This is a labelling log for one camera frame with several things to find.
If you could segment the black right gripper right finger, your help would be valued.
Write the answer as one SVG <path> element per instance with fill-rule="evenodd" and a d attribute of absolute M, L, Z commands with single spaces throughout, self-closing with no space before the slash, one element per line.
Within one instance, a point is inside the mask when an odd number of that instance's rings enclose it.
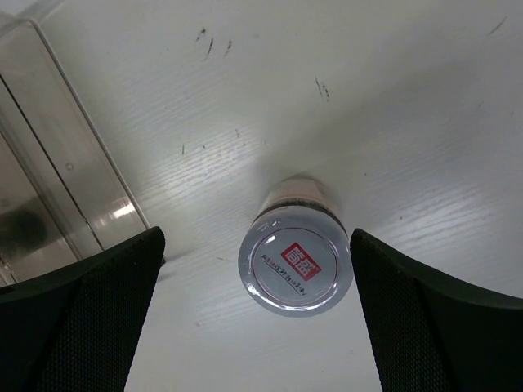
<path fill-rule="evenodd" d="M 520 391 L 522 300 L 466 283 L 356 229 L 351 261 L 385 391 Z"/>

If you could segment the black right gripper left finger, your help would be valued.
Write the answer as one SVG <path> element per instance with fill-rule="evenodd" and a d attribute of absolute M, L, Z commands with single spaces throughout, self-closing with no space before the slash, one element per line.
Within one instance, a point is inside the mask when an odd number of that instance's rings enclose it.
<path fill-rule="evenodd" d="M 163 264 L 163 231 L 1 289 L 3 391 L 122 391 Z"/>

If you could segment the white cap red logo jar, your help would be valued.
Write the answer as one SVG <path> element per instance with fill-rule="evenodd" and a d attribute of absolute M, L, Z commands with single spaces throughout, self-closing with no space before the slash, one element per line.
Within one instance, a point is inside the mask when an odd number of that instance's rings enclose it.
<path fill-rule="evenodd" d="M 293 176 L 270 189 L 239 248 L 249 295 L 284 317 L 332 309 L 354 278 L 339 204 L 321 181 Z"/>

